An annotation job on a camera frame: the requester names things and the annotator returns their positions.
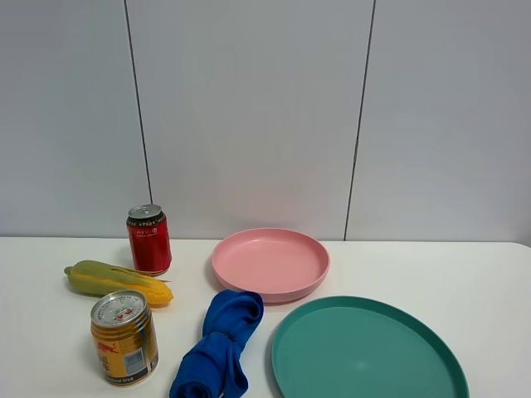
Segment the red drink can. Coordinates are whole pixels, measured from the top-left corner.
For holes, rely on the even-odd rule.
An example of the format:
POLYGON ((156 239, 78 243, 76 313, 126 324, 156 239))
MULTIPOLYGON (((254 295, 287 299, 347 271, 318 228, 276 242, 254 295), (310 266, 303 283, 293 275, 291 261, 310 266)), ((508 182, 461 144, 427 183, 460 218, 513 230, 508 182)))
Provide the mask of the red drink can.
POLYGON ((131 208, 126 226, 134 268, 151 275, 165 273, 171 265, 172 254, 162 207, 146 204, 131 208))

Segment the green plate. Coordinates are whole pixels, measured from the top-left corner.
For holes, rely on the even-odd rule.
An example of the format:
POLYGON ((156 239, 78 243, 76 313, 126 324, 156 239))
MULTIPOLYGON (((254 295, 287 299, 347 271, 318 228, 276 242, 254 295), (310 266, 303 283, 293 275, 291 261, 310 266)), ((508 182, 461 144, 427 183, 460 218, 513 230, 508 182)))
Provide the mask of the green plate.
POLYGON ((428 326, 369 298, 318 298, 293 310, 271 344, 284 397, 467 397, 451 349, 428 326))

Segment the pink plate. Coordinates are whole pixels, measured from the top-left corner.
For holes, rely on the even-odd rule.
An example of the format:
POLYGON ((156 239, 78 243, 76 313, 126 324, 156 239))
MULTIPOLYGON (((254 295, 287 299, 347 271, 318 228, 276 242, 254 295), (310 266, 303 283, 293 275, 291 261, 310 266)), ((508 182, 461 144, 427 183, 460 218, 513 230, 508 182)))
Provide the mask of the pink plate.
POLYGON ((212 269, 227 289, 252 291, 265 303, 288 303, 314 292, 330 267, 329 252, 314 238, 281 228, 240 231, 220 241, 212 269))

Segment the toy corn cob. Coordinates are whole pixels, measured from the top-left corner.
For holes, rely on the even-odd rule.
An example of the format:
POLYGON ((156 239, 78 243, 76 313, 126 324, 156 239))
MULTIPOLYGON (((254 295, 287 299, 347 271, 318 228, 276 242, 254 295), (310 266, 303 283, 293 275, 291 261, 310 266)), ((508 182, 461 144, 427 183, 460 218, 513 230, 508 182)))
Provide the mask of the toy corn cob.
POLYGON ((94 260, 82 260, 65 267, 70 286, 77 292, 103 297, 122 290, 138 291, 150 306, 165 306, 173 300, 173 292, 163 280, 133 269, 94 260))

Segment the blue cloth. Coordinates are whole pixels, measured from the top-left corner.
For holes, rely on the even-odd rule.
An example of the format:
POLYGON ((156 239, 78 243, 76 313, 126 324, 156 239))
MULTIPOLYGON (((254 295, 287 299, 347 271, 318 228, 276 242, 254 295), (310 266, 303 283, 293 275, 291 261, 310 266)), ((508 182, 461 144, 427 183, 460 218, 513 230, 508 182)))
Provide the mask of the blue cloth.
POLYGON ((248 380, 240 358, 264 313, 254 292, 222 290, 212 299, 202 339, 183 357, 170 387, 171 397, 241 397, 248 380))

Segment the gold energy drink can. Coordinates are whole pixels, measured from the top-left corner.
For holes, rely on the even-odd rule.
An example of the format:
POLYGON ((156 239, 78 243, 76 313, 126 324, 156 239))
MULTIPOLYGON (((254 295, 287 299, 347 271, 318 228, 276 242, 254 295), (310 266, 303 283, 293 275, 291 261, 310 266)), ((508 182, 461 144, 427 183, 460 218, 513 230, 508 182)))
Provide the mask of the gold energy drink can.
POLYGON ((149 377, 159 360, 153 315, 143 294, 105 295, 90 311, 90 331, 105 379, 132 386, 149 377))

